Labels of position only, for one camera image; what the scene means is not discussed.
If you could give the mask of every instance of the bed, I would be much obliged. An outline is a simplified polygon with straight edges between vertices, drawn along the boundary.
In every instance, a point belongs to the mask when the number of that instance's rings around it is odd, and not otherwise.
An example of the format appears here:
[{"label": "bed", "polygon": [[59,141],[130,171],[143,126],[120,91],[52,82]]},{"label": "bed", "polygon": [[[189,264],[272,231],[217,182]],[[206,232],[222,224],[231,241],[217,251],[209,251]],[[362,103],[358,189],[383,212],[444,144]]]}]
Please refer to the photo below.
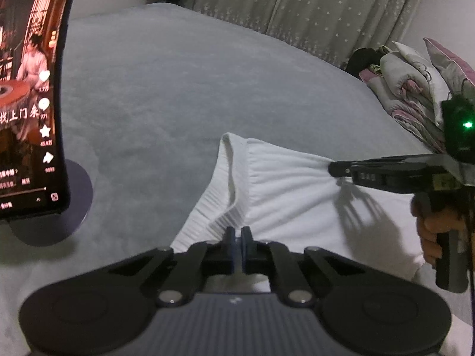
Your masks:
[{"label": "bed", "polygon": [[[210,182],[225,133],[333,160],[429,153],[348,73],[164,3],[71,21],[62,121],[66,156],[87,170],[94,202],[53,247],[25,246],[0,226],[2,355],[28,352],[18,307],[65,278],[63,269],[80,274],[170,245]],[[469,322],[466,295],[439,291],[430,266],[417,277]]]}]

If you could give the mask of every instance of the star pattern curtain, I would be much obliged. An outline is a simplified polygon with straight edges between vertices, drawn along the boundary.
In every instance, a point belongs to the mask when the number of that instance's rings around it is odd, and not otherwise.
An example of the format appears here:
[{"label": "star pattern curtain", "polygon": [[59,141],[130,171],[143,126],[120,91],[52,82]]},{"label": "star pattern curtain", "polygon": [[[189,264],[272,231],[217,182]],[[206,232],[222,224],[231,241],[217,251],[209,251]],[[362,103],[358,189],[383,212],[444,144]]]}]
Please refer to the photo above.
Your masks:
[{"label": "star pattern curtain", "polygon": [[420,0],[195,0],[193,10],[265,33],[338,67],[402,38]]}]

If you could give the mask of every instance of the metal screw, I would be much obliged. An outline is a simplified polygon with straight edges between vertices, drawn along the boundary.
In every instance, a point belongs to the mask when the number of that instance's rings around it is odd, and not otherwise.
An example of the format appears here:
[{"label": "metal screw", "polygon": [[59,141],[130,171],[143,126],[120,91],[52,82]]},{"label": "metal screw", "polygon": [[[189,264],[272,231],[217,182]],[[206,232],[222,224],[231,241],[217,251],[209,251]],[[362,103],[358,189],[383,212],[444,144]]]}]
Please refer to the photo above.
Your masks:
[{"label": "metal screw", "polygon": [[165,304],[176,304],[181,301],[183,295],[176,290],[165,290],[158,296],[158,299]]},{"label": "metal screw", "polygon": [[294,290],[289,293],[289,299],[297,304],[305,304],[312,299],[312,294],[306,290]]}]

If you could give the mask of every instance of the smartphone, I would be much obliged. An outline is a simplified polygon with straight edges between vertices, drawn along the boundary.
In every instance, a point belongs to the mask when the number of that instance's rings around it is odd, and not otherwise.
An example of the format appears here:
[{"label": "smartphone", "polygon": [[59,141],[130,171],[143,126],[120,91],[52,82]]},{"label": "smartphone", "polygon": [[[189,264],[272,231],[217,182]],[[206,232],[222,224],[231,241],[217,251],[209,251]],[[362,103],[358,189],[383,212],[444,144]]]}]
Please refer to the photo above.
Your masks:
[{"label": "smartphone", "polygon": [[72,1],[0,0],[0,220],[69,207],[60,90]]}]

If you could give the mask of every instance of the human hand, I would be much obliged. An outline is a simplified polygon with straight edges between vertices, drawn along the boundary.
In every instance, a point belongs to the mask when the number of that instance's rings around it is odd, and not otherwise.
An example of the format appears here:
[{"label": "human hand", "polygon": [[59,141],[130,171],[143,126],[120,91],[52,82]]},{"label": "human hand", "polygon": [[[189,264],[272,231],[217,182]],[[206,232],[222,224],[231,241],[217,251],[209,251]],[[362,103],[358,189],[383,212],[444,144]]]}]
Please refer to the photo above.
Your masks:
[{"label": "human hand", "polygon": [[463,218],[458,218],[457,210],[449,207],[440,212],[423,216],[421,207],[415,198],[411,202],[411,214],[417,219],[417,234],[420,237],[424,259],[434,267],[436,260],[442,258],[442,247],[437,244],[437,234],[448,233],[451,230],[464,232],[465,221]]}]

